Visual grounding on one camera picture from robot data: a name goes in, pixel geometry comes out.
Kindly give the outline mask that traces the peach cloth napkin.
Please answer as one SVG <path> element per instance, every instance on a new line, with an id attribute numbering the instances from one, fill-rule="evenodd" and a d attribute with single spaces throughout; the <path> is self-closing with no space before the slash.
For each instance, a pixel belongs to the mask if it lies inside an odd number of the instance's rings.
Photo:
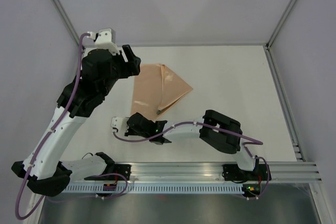
<path id="1" fill-rule="evenodd" d="M 164 64 L 143 64 L 134 78 L 131 114 L 140 113 L 149 120 L 157 120 L 193 88 Z M 157 110 L 164 113 L 157 115 Z"/>

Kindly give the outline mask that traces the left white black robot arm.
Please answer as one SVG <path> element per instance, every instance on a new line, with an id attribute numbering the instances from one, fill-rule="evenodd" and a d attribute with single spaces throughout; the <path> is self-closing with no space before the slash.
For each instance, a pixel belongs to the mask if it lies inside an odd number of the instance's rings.
<path id="1" fill-rule="evenodd" d="M 57 100 L 51 128 L 27 159 L 12 165 L 18 177 L 27 178 L 27 187 L 32 192 L 54 197 L 71 182 L 99 177 L 108 180 L 114 176 L 115 162 L 103 152 L 71 162 L 62 162 L 60 158 L 114 84 L 119 79 L 139 75 L 140 63 L 130 45 L 123 45 L 116 55 L 107 49 L 94 49 L 82 58 L 79 74 Z"/>

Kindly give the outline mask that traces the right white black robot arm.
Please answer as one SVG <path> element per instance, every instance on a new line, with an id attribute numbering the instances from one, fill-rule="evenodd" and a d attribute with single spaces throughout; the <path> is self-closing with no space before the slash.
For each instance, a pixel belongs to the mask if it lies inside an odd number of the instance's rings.
<path id="1" fill-rule="evenodd" d="M 259 161 L 248 145 L 262 145 L 262 142 L 244 136 L 238 121 L 214 110 L 206 110 L 194 121 L 183 122 L 151 121 L 137 112 L 127 119 L 123 135 L 140 136 L 159 145 L 177 140 L 202 140 L 215 150 L 233 156 L 238 170 L 234 181 L 252 179 L 259 172 Z"/>

